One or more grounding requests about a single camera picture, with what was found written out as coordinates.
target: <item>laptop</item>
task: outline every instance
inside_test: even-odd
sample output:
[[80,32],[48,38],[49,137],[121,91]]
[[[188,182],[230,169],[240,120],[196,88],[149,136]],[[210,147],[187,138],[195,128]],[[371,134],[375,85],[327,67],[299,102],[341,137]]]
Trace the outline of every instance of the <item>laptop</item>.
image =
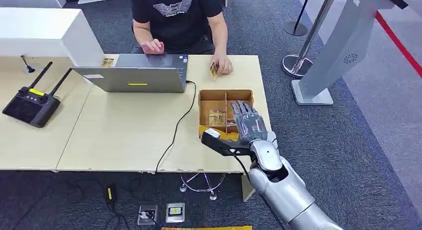
[[183,93],[187,55],[120,54],[114,67],[73,67],[105,92]]

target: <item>floor socket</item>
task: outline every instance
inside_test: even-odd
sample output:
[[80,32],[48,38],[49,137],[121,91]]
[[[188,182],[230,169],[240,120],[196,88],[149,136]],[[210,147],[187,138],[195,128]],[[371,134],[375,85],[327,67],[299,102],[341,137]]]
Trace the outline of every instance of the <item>floor socket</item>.
[[154,225],[154,221],[157,222],[157,211],[157,205],[139,206],[138,225]]

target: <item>beige tabletop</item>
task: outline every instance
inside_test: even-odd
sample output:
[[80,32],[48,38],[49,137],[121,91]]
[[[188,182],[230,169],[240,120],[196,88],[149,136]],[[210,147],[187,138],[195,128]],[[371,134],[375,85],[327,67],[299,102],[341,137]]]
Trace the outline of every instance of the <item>beige tabletop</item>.
[[[197,92],[202,89],[251,89],[254,107],[270,130],[258,57],[229,58],[234,72],[214,80],[209,71],[211,57],[190,55],[187,79],[197,84]],[[57,170],[153,172],[172,141],[178,119],[189,109],[193,97],[193,84],[188,84],[183,94],[110,94],[93,86]],[[242,172],[234,158],[222,157],[201,144],[198,115],[196,96],[193,109],[180,122],[176,142],[158,170]],[[242,161],[247,166],[250,164],[249,157],[242,157]]]
[[[50,92],[71,66],[68,58],[28,58],[32,67],[53,65],[35,86]],[[25,73],[20,58],[0,57],[0,111],[23,86],[29,86],[40,73]],[[44,128],[32,127],[0,115],[0,169],[55,170],[91,88],[77,73],[71,73],[56,95],[61,105]]]

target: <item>antenna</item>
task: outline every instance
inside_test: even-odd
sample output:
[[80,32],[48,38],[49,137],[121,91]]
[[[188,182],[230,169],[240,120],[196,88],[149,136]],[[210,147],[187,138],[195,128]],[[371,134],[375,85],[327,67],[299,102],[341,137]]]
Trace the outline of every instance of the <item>antenna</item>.
[[50,68],[51,64],[53,64],[53,62],[49,62],[47,64],[47,66],[44,67],[44,69],[42,69],[41,73],[38,75],[37,78],[35,78],[34,82],[29,86],[30,89],[34,88],[35,85],[37,85],[38,81],[41,79],[42,76],[44,76],[45,72]]
[[66,77],[69,75],[69,73],[72,71],[72,68],[69,68],[65,75],[60,79],[60,81],[57,83],[57,85],[53,88],[53,90],[50,92],[50,95],[54,95],[56,93],[57,89],[59,89],[60,85],[62,85],[63,81],[66,79]]

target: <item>silver robotic forearm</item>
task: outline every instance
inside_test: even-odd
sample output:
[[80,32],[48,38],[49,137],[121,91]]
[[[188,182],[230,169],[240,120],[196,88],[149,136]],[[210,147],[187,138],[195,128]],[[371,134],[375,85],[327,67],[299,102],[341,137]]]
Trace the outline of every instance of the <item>silver robotic forearm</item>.
[[342,230],[316,205],[305,182],[272,142],[255,140],[251,151],[256,160],[249,171],[249,180],[279,219],[294,230]]

